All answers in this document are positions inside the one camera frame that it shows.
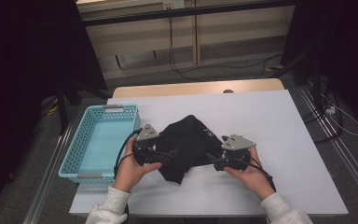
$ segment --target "gray floor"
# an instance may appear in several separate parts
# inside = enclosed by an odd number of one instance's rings
[[[256,58],[246,61],[225,62],[224,66],[244,66],[262,62],[263,58]],[[267,62],[266,67],[277,65],[279,57]],[[250,79],[258,76],[263,70],[263,64],[250,68],[202,68],[194,72],[186,73],[186,76],[198,78],[205,81],[212,80],[234,80]],[[270,76],[270,72],[265,72],[261,77]],[[157,71],[149,74],[137,75],[131,74],[131,77],[115,77],[106,80],[109,86],[109,93],[113,92],[119,86],[147,85],[160,83],[192,82],[193,80],[180,77],[172,70]],[[305,115],[310,109],[295,87],[290,75],[282,77],[282,82],[287,90],[292,94],[293,100],[297,106],[298,112]],[[81,92],[83,103],[80,106],[68,105],[69,117],[78,122],[82,116],[82,111],[89,105],[102,105],[104,100],[94,98],[85,92]],[[346,104],[345,99],[339,98],[341,108],[351,112],[351,108]],[[345,127],[353,132],[358,132],[358,127],[350,120],[345,118]],[[321,127],[317,122],[307,125],[312,138],[321,139],[325,137]],[[15,172],[14,182],[7,184],[0,194],[0,223],[22,223],[27,211],[32,203],[32,199],[48,167],[49,160],[59,140],[60,120],[58,114],[52,116],[43,116],[36,129],[34,140],[29,146],[28,155],[23,158],[21,165]],[[358,161],[358,136],[352,136],[347,133],[341,135],[342,140],[350,149],[351,153]],[[344,203],[347,205],[349,214],[343,217],[313,217],[314,223],[358,223],[358,185],[352,178],[350,172],[338,156],[330,142],[318,144],[317,148],[325,162],[327,169],[335,174],[334,182],[341,194]],[[73,195],[76,192],[76,185],[69,180],[53,176],[52,185],[48,197],[44,202],[38,223],[84,223],[85,218],[71,216],[68,214]],[[132,219],[131,223],[174,223],[173,219]],[[243,223],[243,219],[226,219],[225,223]]]

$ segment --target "black fabric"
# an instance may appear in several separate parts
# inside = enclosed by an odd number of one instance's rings
[[[159,169],[167,181],[182,183],[185,173],[193,166],[211,164],[210,158],[220,158],[222,142],[193,115],[170,124],[156,142],[156,151],[178,150],[169,166]]]

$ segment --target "blue plastic basket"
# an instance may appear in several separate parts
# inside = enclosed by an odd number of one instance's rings
[[[137,105],[88,107],[62,162],[59,176],[75,183],[113,182],[117,154],[128,135],[139,129],[140,123]]]

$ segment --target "human hand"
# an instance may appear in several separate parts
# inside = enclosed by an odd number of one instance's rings
[[[250,163],[255,166],[258,166],[258,164],[262,166],[260,159],[258,159],[257,150],[255,149],[255,147],[250,148],[250,154]],[[261,171],[255,169],[252,166],[248,166],[244,171],[239,171],[231,167],[225,167],[225,171],[238,178],[240,182],[242,182],[242,184],[248,189],[253,191],[261,201],[263,201],[269,195],[275,192],[267,181],[266,176]]]
[[[113,185],[113,188],[124,192],[130,192],[130,190],[141,181],[145,174],[159,169],[162,165],[160,162],[148,164],[146,166],[139,165],[135,158],[133,158],[133,155],[131,155],[132,144],[134,142],[135,138],[131,138],[126,145],[126,154],[124,156],[127,157],[118,167],[116,181]]]

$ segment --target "black cable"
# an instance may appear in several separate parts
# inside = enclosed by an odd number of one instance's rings
[[[128,154],[128,155],[124,156],[123,158],[121,158],[120,162],[118,163],[117,170],[118,170],[118,167],[120,167],[120,164],[124,161],[124,159],[126,159],[129,156],[133,156],[133,153]]]
[[[333,90],[331,90],[332,94],[333,94],[333,97],[334,97],[334,100],[335,100],[335,103],[337,105],[337,107],[339,107],[339,102],[338,102],[338,99],[337,99],[337,96],[336,94],[334,93]],[[344,123],[343,123],[343,119],[342,119],[342,113],[340,110],[338,110],[338,112],[336,113],[336,116],[337,116],[337,120],[338,120],[338,124],[343,127],[344,126]],[[313,141],[314,144],[319,144],[319,143],[323,143],[323,142],[326,142],[326,141],[330,141],[332,139],[335,139],[337,137],[339,137],[340,135],[342,134],[342,129],[341,128],[338,128],[337,132],[335,134],[333,134],[332,136],[330,137],[327,137],[325,139],[322,139],[322,140],[318,140],[318,141]]]
[[[250,157],[257,165],[258,165],[258,167],[260,167],[260,168],[262,168],[262,166],[261,166],[261,164],[260,163],[258,163],[258,161],[257,160],[255,160],[255,158],[253,158],[253,157]]]
[[[266,179],[267,179],[267,181],[269,182],[269,184],[271,185],[272,189],[273,189],[275,192],[277,191],[276,188],[275,188],[275,184],[274,184],[274,182],[273,182],[273,180],[272,180],[272,175],[269,175],[269,173],[267,173],[265,170],[263,170],[263,168],[261,168],[261,166],[256,166],[256,165],[254,165],[254,164],[251,164],[250,162],[242,161],[242,160],[240,160],[240,159],[235,159],[235,161],[239,161],[239,162],[241,162],[241,163],[243,163],[243,164],[246,164],[246,165],[248,165],[248,166],[251,166],[251,167],[255,168],[256,170],[260,171],[261,173],[263,173],[263,175],[266,176]]]
[[[260,77],[263,73],[264,73],[264,69],[266,68],[266,63],[278,56],[282,56],[281,53],[279,54],[275,54],[271,57],[268,57],[266,60],[263,60],[260,63],[254,63],[254,64],[250,64],[250,65],[244,65],[244,66],[224,66],[224,65],[213,65],[213,66],[200,66],[200,67],[195,67],[195,68],[191,68],[185,71],[179,71],[179,69],[176,67],[176,62],[175,62],[175,58],[174,58],[174,52],[173,52],[173,38],[172,38],[172,33],[173,33],[173,28],[172,28],[172,18],[169,18],[169,22],[170,22],[170,66],[171,69],[178,73],[181,77],[185,78],[185,79],[192,79],[192,80],[196,80],[196,81],[200,81],[200,82],[204,82],[204,80],[198,79],[198,78],[193,78],[193,77],[186,77],[183,75],[183,73],[188,73],[191,71],[195,71],[198,69],[203,69],[203,68],[233,68],[233,69],[241,69],[241,68],[248,68],[248,67],[254,67],[260,64],[263,64],[263,69],[260,72],[260,74],[258,74],[256,77],[254,77],[254,79]]]
[[[310,119],[310,120],[304,120],[304,123],[310,123],[310,122],[313,122],[313,121],[315,121],[315,120],[317,120],[317,119],[321,119],[324,115],[325,115],[325,111],[326,111],[326,109],[327,109],[327,101],[324,101],[324,108],[322,109],[322,111],[319,113],[319,115],[317,116],[317,117],[315,117],[315,118],[313,118],[313,119]],[[315,109],[313,109],[312,110],[312,112],[310,112],[311,114],[313,114],[314,112],[316,112],[318,109],[317,108],[315,108]]]
[[[176,62],[175,62],[175,57],[173,54],[173,39],[172,39],[172,33],[173,33],[173,28],[172,28],[172,18],[169,18],[169,22],[170,22],[170,66],[171,69],[176,72],[177,74],[179,74],[181,77],[185,78],[185,79],[190,79],[190,80],[195,80],[195,81],[199,81],[199,82],[204,82],[204,80],[198,79],[198,78],[193,78],[193,77],[185,77],[176,67]]]
[[[141,130],[142,129],[138,129],[138,130],[135,130],[132,133],[130,133],[130,135],[126,138],[126,140],[124,141],[123,145],[121,146],[121,149],[118,152],[117,158],[116,158],[116,165],[115,165],[115,168],[114,168],[114,173],[115,173],[114,179],[116,179],[119,162],[122,161],[122,160],[120,160],[120,157],[121,157],[121,154],[123,153],[124,147],[127,145],[127,143],[129,142],[130,138],[135,134],[139,134],[141,132]]]
[[[308,114],[303,115],[301,118],[302,120],[305,120],[307,118],[309,118],[313,113],[315,113],[316,109],[313,109],[312,111],[310,111]]]

